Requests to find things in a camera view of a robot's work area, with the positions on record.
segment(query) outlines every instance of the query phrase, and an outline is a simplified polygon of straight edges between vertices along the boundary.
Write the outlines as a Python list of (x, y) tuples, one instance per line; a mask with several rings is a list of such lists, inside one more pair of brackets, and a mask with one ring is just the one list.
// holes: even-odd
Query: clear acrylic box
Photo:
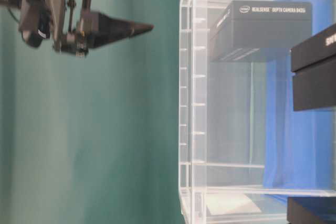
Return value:
[[(294, 112), (290, 72), (290, 48), (333, 24), (334, 9), (334, 0), (180, 1), (186, 223), (287, 223), (288, 196), (336, 196), (334, 110)], [(243, 20), (252, 11), (279, 14)]]

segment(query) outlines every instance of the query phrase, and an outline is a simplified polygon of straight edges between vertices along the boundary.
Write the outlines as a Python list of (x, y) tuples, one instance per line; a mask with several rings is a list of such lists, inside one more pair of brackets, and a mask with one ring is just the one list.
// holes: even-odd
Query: teal background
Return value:
[(0, 223), (183, 223), (178, 6), (92, 0), (155, 29), (87, 59), (56, 54), (50, 41), (28, 48), (1, 9)]

